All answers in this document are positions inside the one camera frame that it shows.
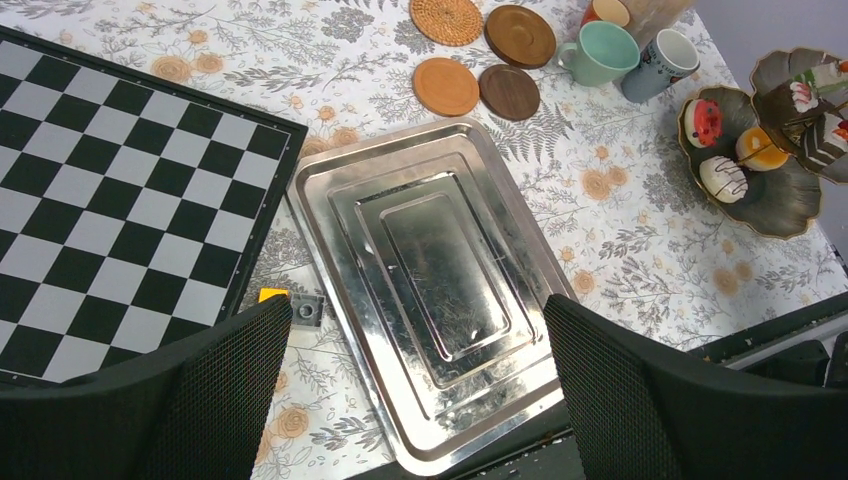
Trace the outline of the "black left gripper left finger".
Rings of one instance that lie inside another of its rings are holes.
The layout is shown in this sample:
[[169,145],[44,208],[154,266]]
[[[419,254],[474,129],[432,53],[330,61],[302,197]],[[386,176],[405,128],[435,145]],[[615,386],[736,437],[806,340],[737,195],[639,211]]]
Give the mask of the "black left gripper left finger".
[[277,295],[58,385],[1,394],[5,479],[247,479],[287,346]]

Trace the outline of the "white chocolate striped donut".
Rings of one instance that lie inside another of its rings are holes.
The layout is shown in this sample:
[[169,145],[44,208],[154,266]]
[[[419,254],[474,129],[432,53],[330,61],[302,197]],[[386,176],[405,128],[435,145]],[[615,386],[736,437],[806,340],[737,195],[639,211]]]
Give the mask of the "white chocolate striped donut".
[[716,200],[732,204],[744,198],[748,182],[741,167],[724,156],[704,160],[699,166],[702,184]]

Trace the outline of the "red frosted donut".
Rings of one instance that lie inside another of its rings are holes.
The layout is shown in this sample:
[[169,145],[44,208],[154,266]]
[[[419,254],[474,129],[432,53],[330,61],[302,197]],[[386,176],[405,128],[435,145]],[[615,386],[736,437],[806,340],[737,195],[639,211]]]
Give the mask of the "red frosted donut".
[[695,148],[711,147],[723,134],[723,114],[712,99],[689,101],[683,119],[686,139]]

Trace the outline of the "dark walnut coaster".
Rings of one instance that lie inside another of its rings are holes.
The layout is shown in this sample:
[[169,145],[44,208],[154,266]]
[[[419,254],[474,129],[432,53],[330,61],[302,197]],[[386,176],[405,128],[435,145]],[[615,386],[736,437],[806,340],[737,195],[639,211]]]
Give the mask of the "dark walnut coaster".
[[500,118],[521,121],[532,117],[540,106],[536,82],[524,71],[507,64],[488,67],[478,79],[480,97]]

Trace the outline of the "grey patterned mug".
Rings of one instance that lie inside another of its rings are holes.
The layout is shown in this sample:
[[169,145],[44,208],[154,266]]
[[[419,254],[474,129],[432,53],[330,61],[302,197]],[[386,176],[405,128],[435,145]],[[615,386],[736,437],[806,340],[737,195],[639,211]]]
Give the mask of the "grey patterned mug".
[[639,64],[620,84],[624,97],[643,103],[661,94],[700,67],[695,45],[680,32],[660,30],[643,49]]

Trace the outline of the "mint green cup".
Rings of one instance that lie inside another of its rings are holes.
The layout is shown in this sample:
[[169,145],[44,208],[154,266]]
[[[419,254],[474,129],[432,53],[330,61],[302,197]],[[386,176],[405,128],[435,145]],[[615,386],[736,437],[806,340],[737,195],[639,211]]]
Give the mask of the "mint green cup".
[[576,83],[599,87],[633,70],[640,62],[640,52],[624,28],[591,21],[580,28],[575,42],[557,48],[554,60]]

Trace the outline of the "light orange wooden coaster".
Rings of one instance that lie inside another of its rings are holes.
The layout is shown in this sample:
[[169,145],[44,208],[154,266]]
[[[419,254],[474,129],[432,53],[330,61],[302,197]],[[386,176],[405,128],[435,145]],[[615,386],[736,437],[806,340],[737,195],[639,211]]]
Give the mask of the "light orange wooden coaster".
[[450,58],[435,57],[420,63],[413,72],[412,87],[426,109],[446,117],[466,115],[480,100],[472,72]]

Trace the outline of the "green layered cake slice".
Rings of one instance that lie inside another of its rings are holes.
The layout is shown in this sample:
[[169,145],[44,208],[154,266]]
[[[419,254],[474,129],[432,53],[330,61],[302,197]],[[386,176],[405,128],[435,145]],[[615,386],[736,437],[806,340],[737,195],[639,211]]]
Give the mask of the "green layered cake slice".
[[816,92],[828,93],[847,87],[847,61],[838,60],[815,66],[795,77]]

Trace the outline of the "brown wooden saucer coaster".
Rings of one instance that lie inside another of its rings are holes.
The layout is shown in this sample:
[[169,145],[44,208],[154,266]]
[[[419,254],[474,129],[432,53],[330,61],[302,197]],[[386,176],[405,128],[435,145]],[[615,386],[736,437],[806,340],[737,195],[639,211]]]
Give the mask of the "brown wooden saucer coaster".
[[484,25],[484,37],[500,59],[523,69],[544,67],[557,48],[548,22],[534,11],[517,5],[492,10]]

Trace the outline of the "small red cup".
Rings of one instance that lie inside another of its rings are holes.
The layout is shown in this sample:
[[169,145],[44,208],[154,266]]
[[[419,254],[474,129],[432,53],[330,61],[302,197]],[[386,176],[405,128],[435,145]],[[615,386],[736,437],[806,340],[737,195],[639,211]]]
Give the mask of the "small red cup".
[[593,21],[606,21],[626,27],[630,20],[629,10],[620,0],[590,0],[580,26]]

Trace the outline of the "woven rattan coaster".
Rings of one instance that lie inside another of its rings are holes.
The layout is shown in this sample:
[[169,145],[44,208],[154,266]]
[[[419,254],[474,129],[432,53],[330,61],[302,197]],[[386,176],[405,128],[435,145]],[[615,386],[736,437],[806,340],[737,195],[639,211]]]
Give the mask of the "woven rattan coaster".
[[464,46],[483,31],[483,16],[469,0],[411,0],[409,14],[418,30],[446,46]]

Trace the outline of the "chocolate cake slice with cherry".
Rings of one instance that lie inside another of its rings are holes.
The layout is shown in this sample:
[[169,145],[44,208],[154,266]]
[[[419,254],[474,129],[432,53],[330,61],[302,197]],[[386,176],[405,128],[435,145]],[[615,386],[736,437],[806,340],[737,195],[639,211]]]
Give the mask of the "chocolate cake slice with cherry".
[[801,147],[805,165],[813,172],[834,166],[847,154],[847,120],[839,114],[822,114],[803,133]]

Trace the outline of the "chocolate cake slice pink topping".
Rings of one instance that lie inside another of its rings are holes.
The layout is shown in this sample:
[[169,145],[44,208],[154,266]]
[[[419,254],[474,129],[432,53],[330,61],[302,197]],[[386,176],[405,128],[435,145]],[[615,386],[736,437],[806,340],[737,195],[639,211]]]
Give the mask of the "chocolate cake slice pink topping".
[[788,80],[762,98],[762,122],[770,127],[822,112],[825,107],[816,90],[804,81]]

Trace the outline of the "black white chessboard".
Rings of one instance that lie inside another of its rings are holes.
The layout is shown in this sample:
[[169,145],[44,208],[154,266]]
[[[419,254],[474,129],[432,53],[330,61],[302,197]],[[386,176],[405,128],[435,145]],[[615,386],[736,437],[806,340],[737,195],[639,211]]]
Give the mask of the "black white chessboard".
[[1,31],[1,384],[234,315],[307,129]]

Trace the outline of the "three tier black cake stand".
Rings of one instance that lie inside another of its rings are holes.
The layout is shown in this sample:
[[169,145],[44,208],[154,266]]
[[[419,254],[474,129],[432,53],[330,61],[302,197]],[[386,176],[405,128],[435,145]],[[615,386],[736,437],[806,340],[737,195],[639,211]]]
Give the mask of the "three tier black cake stand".
[[[760,235],[788,239],[806,232],[821,210],[820,182],[835,184],[847,182],[847,154],[832,167],[816,173],[805,165],[801,138],[807,128],[824,113],[839,114],[847,120],[847,87],[828,93],[818,93],[825,107],[822,112],[786,124],[770,127],[762,122],[762,98],[788,80],[815,66],[839,58],[828,52],[795,48],[790,51],[775,50],[761,58],[750,75],[752,93],[735,87],[704,87],[690,96],[681,107],[677,118],[678,143],[682,148],[692,180],[707,198],[718,206],[728,218],[745,224]],[[715,145],[695,148],[684,133],[684,109],[694,99],[716,101],[723,114],[723,134]],[[789,155],[780,168],[758,172],[741,166],[735,151],[740,135],[751,127],[761,127],[774,145]],[[748,192],[743,199],[725,204],[710,195],[702,184],[699,166],[714,156],[724,156],[741,167],[748,182]]]

